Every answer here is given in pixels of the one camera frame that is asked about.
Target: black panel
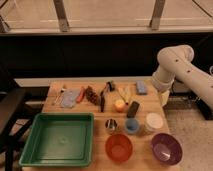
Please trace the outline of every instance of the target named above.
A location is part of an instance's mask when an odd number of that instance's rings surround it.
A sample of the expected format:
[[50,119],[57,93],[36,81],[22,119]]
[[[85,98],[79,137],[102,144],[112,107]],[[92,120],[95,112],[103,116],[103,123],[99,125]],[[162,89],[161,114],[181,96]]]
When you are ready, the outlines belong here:
[[194,48],[197,67],[207,71],[213,65],[213,33],[10,35],[0,37],[0,59],[13,77],[151,75],[158,51],[179,44]]

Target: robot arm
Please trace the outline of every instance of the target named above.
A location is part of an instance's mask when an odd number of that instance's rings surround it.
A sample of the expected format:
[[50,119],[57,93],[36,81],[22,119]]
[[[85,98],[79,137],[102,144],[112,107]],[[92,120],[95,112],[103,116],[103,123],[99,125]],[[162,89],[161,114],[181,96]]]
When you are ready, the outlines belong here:
[[166,47],[158,53],[159,67],[152,84],[159,92],[168,90],[177,77],[213,109],[213,77],[191,64],[193,49],[188,45]]

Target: food item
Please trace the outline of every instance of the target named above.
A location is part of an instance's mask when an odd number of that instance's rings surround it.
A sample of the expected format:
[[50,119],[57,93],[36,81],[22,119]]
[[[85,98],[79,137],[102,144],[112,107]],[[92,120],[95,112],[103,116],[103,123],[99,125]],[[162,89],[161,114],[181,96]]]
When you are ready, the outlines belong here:
[[136,82],[136,89],[137,89],[137,94],[139,94],[139,95],[147,94],[147,88],[143,81]]
[[85,94],[85,88],[81,87],[80,94],[79,94],[79,96],[76,99],[77,103],[80,103],[84,99],[84,94]]
[[125,92],[125,102],[126,104],[128,105],[130,103],[130,100],[131,100],[131,97],[132,97],[132,94],[131,94],[131,91],[130,91],[130,87],[129,86],[126,86],[124,88],[124,92]]
[[80,90],[66,90],[63,93],[60,106],[62,108],[72,108],[75,106],[76,98],[79,96]]
[[127,112],[127,118],[134,118],[139,106],[140,104],[138,102],[133,101]]
[[115,110],[117,112],[123,112],[125,107],[126,107],[126,104],[123,101],[123,99],[118,99],[118,100],[115,101],[114,106],[115,106]]
[[85,95],[88,101],[93,103],[94,105],[100,104],[100,97],[95,93],[92,87],[88,86],[85,90]]
[[125,88],[118,87],[118,93],[124,99],[125,103],[128,105],[132,96],[130,87],[129,86],[126,86]]
[[101,106],[101,112],[104,112],[104,107],[105,107],[105,97],[104,97],[104,92],[102,91],[101,94],[101,102],[100,102],[100,106]]
[[109,81],[107,82],[108,86],[109,86],[109,90],[110,91],[114,91],[115,90],[115,84],[113,81]]

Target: floor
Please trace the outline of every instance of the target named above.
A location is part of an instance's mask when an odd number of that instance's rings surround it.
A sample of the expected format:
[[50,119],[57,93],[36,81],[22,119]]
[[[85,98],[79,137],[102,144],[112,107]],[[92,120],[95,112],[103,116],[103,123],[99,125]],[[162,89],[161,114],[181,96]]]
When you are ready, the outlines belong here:
[[[170,98],[164,110],[171,133],[183,147],[181,171],[212,171],[213,121],[205,121],[195,104],[183,98]],[[19,154],[15,156],[14,170],[19,171]],[[3,170],[4,154],[0,155],[0,171]]]

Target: metal rail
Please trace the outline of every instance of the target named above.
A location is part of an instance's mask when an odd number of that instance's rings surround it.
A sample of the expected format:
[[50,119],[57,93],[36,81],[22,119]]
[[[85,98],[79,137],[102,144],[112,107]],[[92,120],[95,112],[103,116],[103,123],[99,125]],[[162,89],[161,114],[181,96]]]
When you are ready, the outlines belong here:
[[8,31],[10,31],[10,27],[0,15],[0,33],[7,33]]
[[156,0],[155,7],[152,14],[152,19],[150,22],[150,27],[152,30],[158,30],[160,26],[160,20],[163,13],[166,0]]
[[61,32],[69,32],[69,23],[66,16],[63,0],[53,0]]

